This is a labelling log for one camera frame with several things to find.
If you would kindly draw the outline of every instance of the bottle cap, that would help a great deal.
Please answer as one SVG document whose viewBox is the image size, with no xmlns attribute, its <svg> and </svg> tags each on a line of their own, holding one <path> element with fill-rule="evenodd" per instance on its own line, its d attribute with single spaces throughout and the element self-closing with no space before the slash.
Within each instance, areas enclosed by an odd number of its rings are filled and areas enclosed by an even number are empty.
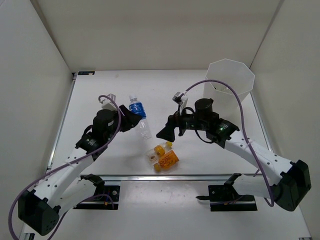
<svg viewBox="0 0 320 240">
<path fill-rule="evenodd" d="M 133 94 L 133 93 L 130 93 L 129 94 L 129 98 L 130 98 L 130 101 L 134 100 L 134 99 L 137 99 L 136 95 Z"/>
</svg>

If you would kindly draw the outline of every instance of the blue bottle label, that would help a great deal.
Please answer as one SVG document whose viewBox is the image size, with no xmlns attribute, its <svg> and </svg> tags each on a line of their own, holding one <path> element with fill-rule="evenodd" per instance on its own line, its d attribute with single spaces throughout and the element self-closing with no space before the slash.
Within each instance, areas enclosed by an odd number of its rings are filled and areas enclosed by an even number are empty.
<svg viewBox="0 0 320 240">
<path fill-rule="evenodd" d="M 145 119 L 147 117 L 144 106 L 141 102 L 135 102 L 129 105 L 129 110 L 133 112 L 134 114 L 138 114 L 142 116 L 142 119 Z"/>
</svg>

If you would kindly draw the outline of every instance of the water bottle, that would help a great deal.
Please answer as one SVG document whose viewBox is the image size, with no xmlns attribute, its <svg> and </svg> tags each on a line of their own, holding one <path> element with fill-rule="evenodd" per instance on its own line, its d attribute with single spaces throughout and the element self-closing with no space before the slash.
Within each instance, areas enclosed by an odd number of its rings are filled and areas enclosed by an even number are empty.
<svg viewBox="0 0 320 240">
<path fill-rule="evenodd" d="M 138 125 L 135 127 L 136 133 L 141 136 L 143 139 L 150 139 L 151 136 L 151 131 L 150 127 L 147 121 L 147 115 L 144 109 L 144 106 L 140 101 L 138 101 L 136 95 L 130 94 L 130 105 L 129 105 L 129 110 L 134 113 L 142 116 L 142 119 L 138 123 Z"/>
</svg>

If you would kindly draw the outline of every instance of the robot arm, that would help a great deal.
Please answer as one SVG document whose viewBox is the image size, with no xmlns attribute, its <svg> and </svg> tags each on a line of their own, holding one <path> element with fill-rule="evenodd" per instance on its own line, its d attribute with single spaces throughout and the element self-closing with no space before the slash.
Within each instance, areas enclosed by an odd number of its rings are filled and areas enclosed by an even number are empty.
<svg viewBox="0 0 320 240">
<path fill-rule="evenodd" d="M 195 102 L 195 111 L 186 106 L 186 99 L 177 97 L 173 100 L 179 104 L 179 109 L 168 117 L 165 127 L 156 135 L 157 138 L 170 142 L 175 140 L 175 128 L 179 128 L 179 136 L 186 130 L 205 131 L 211 140 L 206 143 L 218 144 L 223 149 L 233 152 L 250 164 L 258 167 L 243 132 L 233 123 L 222 119 L 212 111 L 212 99 L 202 98 Z M 311 188 L 308 165 L 301 160 L 296 163 L 280 157 L 255 142 L 250 143 L 261 163 L 266 176 L 269 178 L 274 202 L 287 211 L 294 211 L 303 197 Z M 233 174 L 224 184 L 230 192 L 238 195 L 253 195 L 270 198 L 266 183 L 261 177 L 251 177 Z"/>
<path fill-rule="evenodd" d="M 102 108 L 63 163 L 69 166 L 49 175 L 18 199 L 18 217 L 42 236 L 48 234 L 57 225 L 59 218 L 73 206 L 104 193 L 104 181 L 99 176 L 89 174 L 78 180 L 80 173 L 107 149 L 104 145 L 116 134 L 118 112 L 105 102 L 102 102 Z M 120 132 L 135 127 L 142 118 L 131 113 L 124 105 L 119 106 L 119 109 Z"/>
</svg>

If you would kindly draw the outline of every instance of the white wall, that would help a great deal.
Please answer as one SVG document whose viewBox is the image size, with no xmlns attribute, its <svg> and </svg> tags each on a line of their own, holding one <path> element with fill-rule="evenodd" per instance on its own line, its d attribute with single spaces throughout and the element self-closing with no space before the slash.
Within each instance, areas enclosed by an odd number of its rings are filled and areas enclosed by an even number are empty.
<svg viewBox="0 0 320 240">
<path fill-rule="evenodd" d="M 76 72 L 250 66 L 280 0 L 37 1 Z"/>
<path fill-rule="evenodd" d="M 1 240 L 11 239 L 12 201 L 45 171 L 71 83 L 71 72 L 31 3 L 0 0 Z"/>
<path fill-rule="evenodd" d="M 301 208 L 320 239 L 320 1 L 285 0 L 251 67 L 254 92 L 279 154 L 309 165 Z"/>
</svg>

